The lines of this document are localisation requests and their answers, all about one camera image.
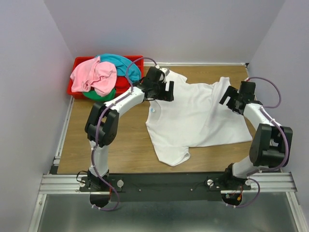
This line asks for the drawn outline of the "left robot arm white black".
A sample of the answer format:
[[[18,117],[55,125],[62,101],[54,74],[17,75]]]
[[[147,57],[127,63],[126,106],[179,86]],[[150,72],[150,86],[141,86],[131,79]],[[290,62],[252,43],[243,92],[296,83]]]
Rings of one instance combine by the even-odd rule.
[[[111,101],[97,102],[92,106],[84,129],[91,147],[87,181],[82,182],[85,187],[94,188],[95,191],[101,191],[105,186],[111,188],[104,176],[109,171],[109,145],[116,138],[119,119],[144,101],[173,101],[174,82],[167,80],[168,74],[168,68],[160,68],[158,65],[150,67],[146,76],[131,83],[126,92]]]

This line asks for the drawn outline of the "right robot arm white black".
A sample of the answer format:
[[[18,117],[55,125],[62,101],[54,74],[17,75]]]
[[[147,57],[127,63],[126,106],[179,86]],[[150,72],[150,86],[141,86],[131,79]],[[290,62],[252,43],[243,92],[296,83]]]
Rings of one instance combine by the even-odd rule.
[[[216,183],[232,188],[245,184],[252,174],[276,171],[288,164],[293,130],[278,123],[267,107],[255,100],[254,82],[242,81],[239,89],[229,86],[219,103],[247,118],[255,128],[255,136],[248,156],[231,163]]]

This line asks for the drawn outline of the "white t shirt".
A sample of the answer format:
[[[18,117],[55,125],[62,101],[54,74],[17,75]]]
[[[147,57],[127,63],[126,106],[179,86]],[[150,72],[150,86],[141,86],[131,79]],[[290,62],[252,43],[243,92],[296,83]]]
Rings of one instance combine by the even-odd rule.
[[[249,142],[252,136],[242,115],[221,105],[230,86],[228,77],[213,84],[187,83],[170,71],[174,100],[150,103],[145,123],[158,160],[177,166],[190,158],[189,148]]]

